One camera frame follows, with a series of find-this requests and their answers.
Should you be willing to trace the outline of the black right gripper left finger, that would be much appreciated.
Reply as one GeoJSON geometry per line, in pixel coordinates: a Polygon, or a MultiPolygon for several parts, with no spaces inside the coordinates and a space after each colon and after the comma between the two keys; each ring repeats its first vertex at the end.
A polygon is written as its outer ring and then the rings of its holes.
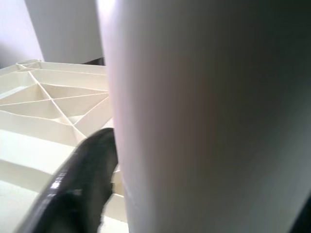
{"type": "Polygon", "coordinates": [[[96,233],[117,165],[113,128],[93,133],[45,185],[16,232],[96,233]]]}

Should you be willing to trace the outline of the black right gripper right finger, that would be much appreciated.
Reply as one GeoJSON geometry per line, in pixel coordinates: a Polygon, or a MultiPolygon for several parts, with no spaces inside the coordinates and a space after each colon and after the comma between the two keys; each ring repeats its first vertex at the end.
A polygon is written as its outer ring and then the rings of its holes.
{"type": "Polygon", "coordinates": [[[299,215],[295,219],[290,233],[311,233],[311,199],[305,202],[299,215]]]}

